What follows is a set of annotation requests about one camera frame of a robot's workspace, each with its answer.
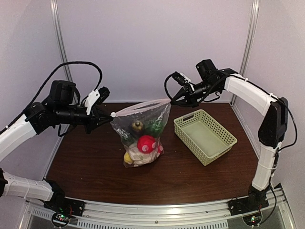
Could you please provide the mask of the white toy cauliflower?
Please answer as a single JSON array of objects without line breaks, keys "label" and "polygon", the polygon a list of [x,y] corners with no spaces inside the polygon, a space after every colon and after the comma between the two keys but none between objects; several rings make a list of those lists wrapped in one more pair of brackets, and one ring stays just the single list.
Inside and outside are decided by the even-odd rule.
[{"label": "white toy cauliflower", "polygon": [[132,163],[136,166],[142,166],[145,164],[149,164],[156,160],[160,153],[158,152],[158,149],[154,149],[152,152],[146,154],[139,151],[137,146],[131,146],[127,153],[129,154],[130,159],[132,160]]}]

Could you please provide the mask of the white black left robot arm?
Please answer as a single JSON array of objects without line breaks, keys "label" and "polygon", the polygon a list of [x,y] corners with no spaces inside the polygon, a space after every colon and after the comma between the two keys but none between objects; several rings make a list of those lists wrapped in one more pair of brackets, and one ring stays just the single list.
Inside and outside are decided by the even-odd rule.
[{"label": "white black left robot arm", "polygon": [[0,135],[0,195],[37,199],[58,212],[69,204],[55,181],[42,179],[52,158],[52,147],[77,126],[90,134],[112,117],[99,106],[110,95],[94,89],[82,102],[76,84],[56,80],[49,95],[31,102]]}]

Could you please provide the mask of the green toy pepper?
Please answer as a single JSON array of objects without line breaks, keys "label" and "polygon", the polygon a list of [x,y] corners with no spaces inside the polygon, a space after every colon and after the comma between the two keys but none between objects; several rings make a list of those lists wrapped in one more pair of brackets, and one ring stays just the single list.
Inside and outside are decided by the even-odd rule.
[{"label": "green toy pepper", "polygon": [[144,123],[144,134],[157,138],[162,134],[165,126],[166,124],[161,120],[148,120]]}]

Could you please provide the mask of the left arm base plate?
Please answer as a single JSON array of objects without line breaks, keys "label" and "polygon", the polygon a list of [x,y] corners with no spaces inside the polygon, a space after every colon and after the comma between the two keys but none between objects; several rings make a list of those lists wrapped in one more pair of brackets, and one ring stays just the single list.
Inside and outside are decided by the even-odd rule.
[{"label": "left arm base plate", "polygon": [[64,198],[62,200],[42,201],[45,208],[51,209],[54,212],[67,215],[78,216],[83,215],[85,202],[70,198]]}]

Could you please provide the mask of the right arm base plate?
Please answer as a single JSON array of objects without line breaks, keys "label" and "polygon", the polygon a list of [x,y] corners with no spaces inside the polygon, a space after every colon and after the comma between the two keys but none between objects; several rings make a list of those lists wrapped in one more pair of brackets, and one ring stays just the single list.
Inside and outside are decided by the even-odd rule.
[{"label": "right arm base plate", "polygon": [[232,198],[227,204],[231,216],[258,211],[269,206],[269,202],[266,198],[256,201],[252,197]]}]

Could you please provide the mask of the dark green toy cucumber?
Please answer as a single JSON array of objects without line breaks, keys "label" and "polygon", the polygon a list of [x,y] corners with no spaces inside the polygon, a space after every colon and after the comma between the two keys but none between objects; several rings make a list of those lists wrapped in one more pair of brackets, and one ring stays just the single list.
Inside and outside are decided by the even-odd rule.
[{"label": "dark green toy cucumber", "polygon": [[134,143],[134,138],[129,132],[127,132],[123,129],[117,129],[117,133],[119,134],[119,136],[121,138],[121,142],[125,146],[130,146],[131,144]]}]

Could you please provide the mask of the clear zip top bag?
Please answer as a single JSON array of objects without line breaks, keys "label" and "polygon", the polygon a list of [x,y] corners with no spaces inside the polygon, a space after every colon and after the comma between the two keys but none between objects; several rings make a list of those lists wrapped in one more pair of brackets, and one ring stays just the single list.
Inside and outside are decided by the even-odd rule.
[{"label": "clear zip top bag", "polygon": [[123,164],[126,168],[152,163],[164,153],[160,138],[170,109],[170,99],[158,99],[111,113],[111,126],[125,149]]}]

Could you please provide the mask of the red toy tomato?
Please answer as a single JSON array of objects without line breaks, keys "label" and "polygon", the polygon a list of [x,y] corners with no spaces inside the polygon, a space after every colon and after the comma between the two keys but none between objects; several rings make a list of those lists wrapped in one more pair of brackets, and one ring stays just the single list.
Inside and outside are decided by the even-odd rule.
[{"label": "red toy tomato", "polygon": [[151,153],[156,148],[156,140],[150,135],[143,135],[137,142],[137,148],[144,154]]},{"label": "red toy tomato", "polygon": [[164,153],[164,148],[162,146],[161,142],[158,142],[157,144],[157,156],[160,156]]}]

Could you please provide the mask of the yellow toy pepper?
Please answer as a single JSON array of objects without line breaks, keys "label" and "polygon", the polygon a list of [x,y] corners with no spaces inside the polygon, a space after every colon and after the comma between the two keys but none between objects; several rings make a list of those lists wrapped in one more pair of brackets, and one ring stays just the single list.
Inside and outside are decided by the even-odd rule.
[{"label": "yellow toy pepper", "polygon": [[130,158],[128,153],[124,154],[124,162],[129,164],[129,165],[133,164],[133,160]]}]

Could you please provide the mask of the purple toy eggplant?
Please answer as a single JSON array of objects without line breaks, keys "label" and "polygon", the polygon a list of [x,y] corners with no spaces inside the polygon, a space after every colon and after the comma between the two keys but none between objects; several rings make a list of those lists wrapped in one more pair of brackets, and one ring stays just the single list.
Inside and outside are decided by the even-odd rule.
[{"label": "purple toy eggplant", "polygon": [[134,138],[140,138],[145,130],[145,125],[141,121],[134,121],[129,125],[129,131]]}]

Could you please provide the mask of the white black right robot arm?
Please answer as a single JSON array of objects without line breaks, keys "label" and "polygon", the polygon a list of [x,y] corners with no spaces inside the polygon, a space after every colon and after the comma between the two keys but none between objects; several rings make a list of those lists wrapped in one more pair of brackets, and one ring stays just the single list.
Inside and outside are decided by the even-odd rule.
[{"label": "white black right robot arm", "polygon": [[261,146],[257,169],[244,200],[246,209],[253,211],[263,203],[271,189],[271,179],[287,131],[288,101],[268,93],[231,68],[217,69],[210,59],[199,62],[196,69],[202,79],[198,84],[193,84],[183,73],[169,75],[181,86],[170,98],[172,105],[197,107],[207,96],[227,91],[247,102],[264,118],[258,130]]}]

